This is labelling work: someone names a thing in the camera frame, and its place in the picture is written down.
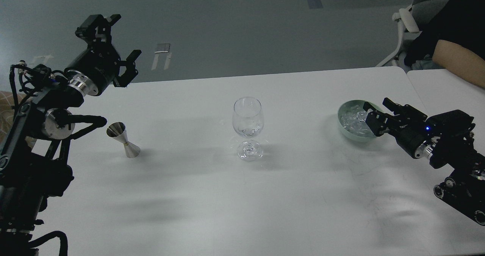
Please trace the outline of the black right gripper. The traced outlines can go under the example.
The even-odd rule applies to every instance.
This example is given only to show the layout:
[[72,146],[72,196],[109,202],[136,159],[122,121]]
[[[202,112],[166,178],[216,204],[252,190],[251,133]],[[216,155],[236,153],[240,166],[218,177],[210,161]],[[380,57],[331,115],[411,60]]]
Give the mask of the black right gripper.
[[379,111],[370,102],[364,102],[367,112],[366,125],[376,137],[390,134],[396,143],[411,158],[430,158],[433,151],[431,127],[426,123],[427,115],[415,107],[400,105],[386,97],[382,102],[393,115]]

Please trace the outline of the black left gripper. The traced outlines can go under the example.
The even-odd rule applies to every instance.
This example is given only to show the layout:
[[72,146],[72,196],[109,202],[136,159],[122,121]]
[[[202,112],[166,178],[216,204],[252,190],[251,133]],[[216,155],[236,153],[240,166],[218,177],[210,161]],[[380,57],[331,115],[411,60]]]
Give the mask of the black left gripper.
[[[69,86],[86,95],[99,96],[113,81],[114,87],[127,87],[138,75],[136,60],[141,50],[132,50],[124,61],[112,44],[111,29],[121,19],[120,14],[104,17],[94,14],[76,29],[75,35],[86,44],[86,50],[64,70]],[[120,67],[125,72],[120,75]]]

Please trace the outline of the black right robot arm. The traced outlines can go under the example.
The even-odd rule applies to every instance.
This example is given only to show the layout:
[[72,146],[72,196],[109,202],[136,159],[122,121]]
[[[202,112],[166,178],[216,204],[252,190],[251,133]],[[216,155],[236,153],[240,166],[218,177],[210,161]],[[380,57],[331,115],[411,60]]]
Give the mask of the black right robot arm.
[[390,134],[411,158],[426,158],[435,169],[450,165],[453,172],[435,185],[435,196],[484,225],[485,158],[474,147],[473,116],[456,109],[428,117],[413,106],[389,98],[383,100],[383,106],[391,114],[379,111],[370,102],[363,104],[371,132],[376,137]]

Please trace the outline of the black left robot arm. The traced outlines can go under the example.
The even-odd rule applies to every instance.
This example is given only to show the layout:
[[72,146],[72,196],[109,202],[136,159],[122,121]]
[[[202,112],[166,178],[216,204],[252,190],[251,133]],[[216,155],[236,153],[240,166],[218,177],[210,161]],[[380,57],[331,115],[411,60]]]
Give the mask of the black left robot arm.
[[111,42],[111,28],[119,14],[89,16],[75,35],[87,48],[63,71],[24,61],[10,66],[13,123],[1,142],[1,255],[37,256],[39,246],[59,239],[59,255],[68,253],[67,236],[53,231],[37,239],[32,232],[43,220],[38,213],[47,199],[61,197],[74,180],[68,165],[71,141],[102,128],[97,115],[76,115],[87,95],[98,97],[109,84],[127,87],[138,75],[132,50],[121,59]]

